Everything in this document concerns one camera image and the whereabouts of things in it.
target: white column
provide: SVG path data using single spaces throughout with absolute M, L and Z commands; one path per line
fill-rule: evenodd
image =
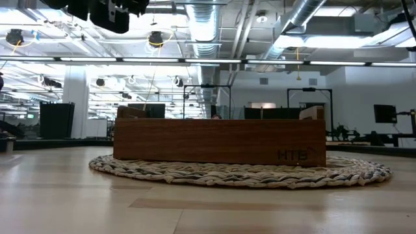
M 85 66 L 66 66 L 63 103 L 75 103 L 71 138 L 86 138 L 90 81 Z

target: black partition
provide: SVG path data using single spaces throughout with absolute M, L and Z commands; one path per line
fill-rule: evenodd
M 301 108 L 244 108 L 244 118 L 250 119 L 264 119 L 264 120 L 298 120 Z
M 244 118 L 246 120 L 260 120 L 261 109 L 258 108 L 244 108 Z
M 71 138 L 74 103 L 40 104 L 40 137 L 44 139 Z
M 132 103 L 132 104 L 128 104 L 127 106 L 142 110 L 144 107 L 144 104 Z M 154 103 L 146 104 L 146 117 L 147 118 L 164 118 L 165 111 L 166 111 L 165 104 L 154 104 Z

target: round rug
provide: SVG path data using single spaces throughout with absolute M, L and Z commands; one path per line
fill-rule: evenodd
M 90 167 L 116 176 L 167 183 L 290 189 L 366 185 L 393 173 L 375 162 L 327 156 L 327 167 L 216 164 L 198 162 L 121 161 L 112 155 L 92 159 Z

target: silver duct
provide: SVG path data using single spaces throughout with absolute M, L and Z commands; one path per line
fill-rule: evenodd
M 191 38 L 196 42 L 215 42 L 218 39 L 218 15 L 219 7 L 216 5 L 187 5 L 186 10 L 189 17 L 189 31 Z M 218 47 L 210 44 L 194 44 L 194 54 L 197 58 L 216 58 Z M 213 84 L 216 75 L 216 67 L 199 66 L 198 81 L 202 85 Z M 201 90 L 201 97 L 210 117 L 211 91 Z
M 285 50 L 285 48 L 281 47 L 278 43 L 280 34 L 296 27 L 304 27 L 325 2 L 326 0 L 296 0 L 289 17 L 284 22 L 280 21 L 281 18 L 277 22 L 279 27 L 277 28 L 278 36 L 276 37 L 276 41 L 270 46 L 261 59 L 278 59 Z M 271 72 L 276 69 L 269 65 L 259 65 L 255 70 L 257 72 Z

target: wooden floor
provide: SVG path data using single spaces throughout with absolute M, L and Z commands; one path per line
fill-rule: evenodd
M 389 165 L 390 182 L 318 190 L 168 185 L 89 169 L 112 148 L 0 155 L 0 233 L 416 233 L 416 160 L 328 152 Z

